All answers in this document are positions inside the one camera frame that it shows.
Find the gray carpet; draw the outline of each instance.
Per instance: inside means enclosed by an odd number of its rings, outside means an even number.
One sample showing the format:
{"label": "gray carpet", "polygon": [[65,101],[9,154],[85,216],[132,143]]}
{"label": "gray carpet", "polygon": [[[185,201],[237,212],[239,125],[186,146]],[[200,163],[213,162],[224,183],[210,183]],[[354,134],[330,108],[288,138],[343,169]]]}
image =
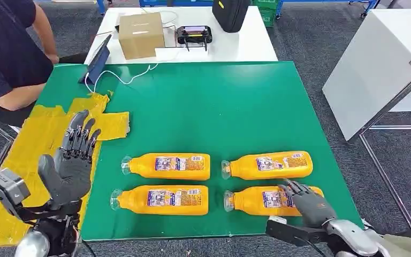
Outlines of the gray carpet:
{"label": "gray carpet", "polygon": [[[88,49],[101,20],[94,5],[41,5],[61,55]],[[322,86],[362,22],[361,12],[361,4],[286,3],[282,17],[268,32],[278,59],[295,62],[360,215],[380,233],[396,233],[407,229],[405,220],[362,143],[344,141],[322,94]],[[411,114],[390,114],[380,123],[401,121],[411,124]],[[367,138],[411,211],[411,132],[370,131]],[[103,241],[90,245],[97,256],[319,256],[309,247],[293,247],[269,237]],[[0,256],[10,256],[12,251],[0,248]],[[81,249],[79,256],[91,255]]]}

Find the robot finger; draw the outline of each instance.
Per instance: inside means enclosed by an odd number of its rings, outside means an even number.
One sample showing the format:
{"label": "robot finger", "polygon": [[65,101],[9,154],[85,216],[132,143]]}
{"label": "robot finger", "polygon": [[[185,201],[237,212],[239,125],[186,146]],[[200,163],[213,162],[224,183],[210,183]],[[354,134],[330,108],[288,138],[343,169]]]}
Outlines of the robot finger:
{"label": "robot finger", "polygon": [[73,148],[75,130],[78,128],[78,125],[82,125],[84,120],[89,115],[88,110],[81,111],[75,116],[73,116],[72,120],[68,124],[67,131],[65,132],[64,138],[62,139],[62,144],[60,148],[66,151],[71,151]]}
{"label": "robot finger", "polygon": [[289,196],[292,196],[294,194],[294,192],[292,192],[292,189],[290,187],[287,187],[285,185],[278,185],[278,187],[284,190],[284,192],[286,192],[286,194]]}
{"label": "robot finger", "polygon": [[95,144],[100,133],[102,133],[100,129],[94,131],[94,133],[92,133],[92,135],[90,136],[89,142],[87,143],[86,157],[89,163],[92,163],[92,155],[94,154]]}
{"label": "robot finger", "polygon": [[95,119],[90,119],[87,121],[86,125],[84,126],[81,132],[81,144],[79,148],[79,156],[81,159],[86,158],[86,151],[87,151],[87,143],[89,141],[89,133],[92,126],[95,124]]}
{"label": "robot finger", "polygon": [[88,114],[89,114],[89,111],[87,110],[77,113],[75,115],[76,119],[75,117],[73,118],[75,119],[75,124],[71,124],[71,126],[76,125],[76,127],[73,127],[75,133],[74,133],[73,144],[72,144],[72,156],[75,158],[79,156],[79,149],[81,147],[81,142],[82,142],[82,137],[81,137],[82,126]]}
{"label": "robot finger", "polygon": [[309,188],[309,186],[307,186],[307,185],[305,185],[305,184],[300,184],[300,185],[302,186],[302,189],[303,189],[306,193],[308,193],[308,194],[314,194],[314,191],[311,190],[311,189]]}
{"label": "robot finger", "polygon": [[292,181],[292,183],[295,184],[302,191],[302,194],[303,193],[309,193],[309,190],[305,185],[300,184],[297,181]]}
{"label": "robot finger", "polygon": [[289,179],[284,179],[284,181],[287,183],[287,185],[292,189],[292,191],[296,194],[303,194],[302,190],[294,183],[292,183],[292,181],[290,181]]}

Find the plastic bottle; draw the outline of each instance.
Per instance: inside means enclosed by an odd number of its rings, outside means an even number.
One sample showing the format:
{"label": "plastic bottle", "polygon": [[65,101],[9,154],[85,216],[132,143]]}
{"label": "plastic bottle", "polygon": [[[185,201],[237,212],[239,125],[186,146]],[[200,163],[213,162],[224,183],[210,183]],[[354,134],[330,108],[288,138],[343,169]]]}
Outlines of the plastic bottle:
{"label": "plastic bottle", "polygon": [[302,178],[311,174],[313,162],[305,151],[246,155],[228,162],[222,161],[224,179],[239,177],[246,180],[273,178]]}
{"label": "plastic bottle", "polygon": [[114,190],[111,208],[139,214],[205,215],[209,211],[206,186],[138,186],[130,191]]}
{"label": "plastic bottle", "polygon": [[141,157],[124,157],[124,174],[137,173],[145,178],[207,180],[210,178],[208,154],[144,154]]}
{"label": "plastic bottle", "polygon": [[[310,188],[324,196],[319,188],[314,186]],[[301,216],[291,197],[278,186],[255,186],[237,193],[226,190],[224,209],[242,210],[251,215]]]}

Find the yellow cloth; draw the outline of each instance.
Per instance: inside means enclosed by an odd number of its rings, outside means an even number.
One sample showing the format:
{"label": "yellow cloth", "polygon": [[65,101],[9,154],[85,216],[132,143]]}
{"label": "yellow cloth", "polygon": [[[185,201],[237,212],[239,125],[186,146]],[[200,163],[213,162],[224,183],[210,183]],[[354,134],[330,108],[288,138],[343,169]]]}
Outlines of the yellow cloth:
{"label": "yellow cloth", "polygon": [[[65,130],[73,115],[82,110],[89,110],[86,121],[94,117],[96,123],[94,129],[101,129],[102,134],[98,140],[111,140],[126,137],[129,131],[129,113],[103,114],[109,98],[105,95],[92,94],[90,98],[74,99],[68,113],[62,107],[56,106],[46,108],[36,105],[31,116],[26,119],[18,134],[7,158],[1,166],[9,168],[21,176],[27,184],[31,196],[23,201],[24,206],[40,206],[49,199],[48,191],[43,186],[37,172],[37,164],[42,154],[53,155],[60,146]],[[100,153],[101,142],[95,146],[92,157],[92,172],[90,179],[93,180],[96,160]],[[80,210],[80,227],[86,212],[89,194],[82,198],[83,204]],[[27,232],[29,225],[24,224],[14,216],[11,216],[0,203],[0,246],[17,244]]]}

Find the green table mat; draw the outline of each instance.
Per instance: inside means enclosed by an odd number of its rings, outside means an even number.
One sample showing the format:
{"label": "green table mat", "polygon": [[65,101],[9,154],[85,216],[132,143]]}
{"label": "green table mat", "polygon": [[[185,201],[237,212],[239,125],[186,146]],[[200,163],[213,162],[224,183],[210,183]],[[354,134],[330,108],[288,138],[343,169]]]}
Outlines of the green table mat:
{"label": "green table mat", "polygon": [[[146,68],[147,64],[106,67],[125,81]],[[55,68],[38,103],[67,109],[74,97],[85,97],[87,89],[76,82],[85,70],[83,65]],[[299,181],[320,187],[340,218],[362,226],[293,62],[160,64],[128,86],[104,75],[97,91],[106,94],[108,90],[113,95],[105,112],[129,111],[131,131],[124,139],[102,144],[82,226],[85,240],[264,234],[267,217],[238,210],[227,213],[223,193],[277,185],[281,180],[224,180],[220,163],[248,154],[290,150],[305,150],[313,159],[312,174]],[[175,152],[210,154],[210,179],[147,179],[121,172],[125,155]],[[114,189],[178,184],[208,186],[209,213],[142,215],[110,208]],[[300,225],[301,218],[288,222]]]}

